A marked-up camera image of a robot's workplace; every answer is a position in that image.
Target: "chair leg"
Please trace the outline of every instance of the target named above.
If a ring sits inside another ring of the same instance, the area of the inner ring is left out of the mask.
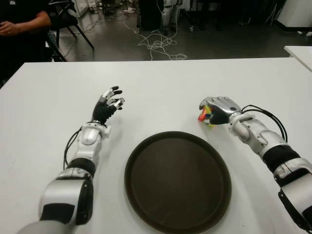
[[[88,40],[88,38],[86,37],[86,35],[83,33],[83,31],[79,28],[78,25],[75,25],[75,27],[77,28],[77,30],[81,33],[81,35],[83,36],[83,38],[87,41],[87,43],[90,45],[90,47],[94,50],[94,46],[91,44],[91,42]]]
[[[48,45],[53,49],[53,51],[55,53],[57,53],[57,55],[61,58],[61,60],[63,62],[67,62],[66,58],[62,55],[62,53],[57,48],[57,46],[56,46],[55,42],[53,41],[53,39],[48,36],[46,40],[47,40]]]
[[[57,30],[57,47],[59,48],[59,30]]]
[[[70,29],[70,27],[67,27],[67,29],[75,38],[77,38],[76,34]]]

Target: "black cable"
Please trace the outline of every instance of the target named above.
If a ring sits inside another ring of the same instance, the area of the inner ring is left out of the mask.
[[[63,159],[63,170],[65,170],[65,165],[68,166],[68,161],[67,161],[67,152],[69,150],[69,148],[72,146],[72,144],[74,143],[74,141],[76,140],[79,132],[81,131],[81,127],[79,128],[78,131],[76,131],[68,140],[66,148],[64,150],[64,159]]]
[[[249,109],[249,110],[245,110],[247,107],[254,107],[254,108],[257,108],[257,109]],[[288,142],[288,135],[287,135],[287,131],[284,127],[284,125],[282,124],[282,122],[275,116],[273,115],[272,113],[260,108],[260,107],[257,107],[257,106],[254,106],[254,105],[247,105],[245,106],[243,109],[242,109],[242,113],[245,113],[245,112],[248,112],[248,111],[256,111],[256,112],[260,112],[260,113],[263,113],[265,114],[266,116],[270,117],[278,126],[279,130],[281,131],[281,134],[282,134],[282,137],[283,139]]]
[[[264,110],[264,109],[262,109],[262,108],[260,108],[260,107],[258,107],[258,106],[255,106],[255,105],[248,105],[248,106],[245,106],[245,107],[243,108],[243,110],[244,110],[246,107],[249,107],[249,106],[255,107],[255,108],[257,108],[257,109],[263,111],[264,114],[267,115],[267,116],[269,116],[270,118],[272,118],[272,117],[275,118],[276,121],[279,122],[281,128],[283,129],[283,131],[284,131],[284,133],[285,133],[285,141],[286,141],[286,142],[288,141],[288,135],[287,135],[286,129],[285,129],[284,125],[282,124],[282,122],[281,122],[275,115],[273,115],[271,112],[268,112],[267,110]]]

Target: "person's hand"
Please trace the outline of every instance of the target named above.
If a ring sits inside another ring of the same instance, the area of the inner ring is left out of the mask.
[[[0,23],[0,36],[10,37],[20,33],[18,24],[4,21]]]

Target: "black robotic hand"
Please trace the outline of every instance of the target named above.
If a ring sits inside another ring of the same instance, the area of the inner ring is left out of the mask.
[[[98,121],[105,124],[110,116],[118,109],[122,109],[125,102],[123,98],[112,98],[114,95],[121,94],[122,91],[118,90],[118,86],[114,86],[107,90],[98,100],[92,115],[92,121]]]

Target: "robotic arm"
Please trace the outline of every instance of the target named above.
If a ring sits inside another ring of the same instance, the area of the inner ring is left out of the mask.
[[[90,220],[93,208],[92,179],[98,166],[102,140],[110,132],[105,122],[117,109],[121,109],[124,99],[112,98],[121,93],[116,86],[100,97],[92,121],[79,130],[81,133],[76,153],[67,168],[47,186],[41,196],[40,221],[29,224],[18,234],[74,233],[77,225],[86,224]]]
[[[206,124],[229,123],[234,136],[248,144],[273,173],[281,187],[278,196],[293,221],[312,233],[312,165],[277,133],[253,115],[242,113],[228,97],[207,97],[199,106]]]

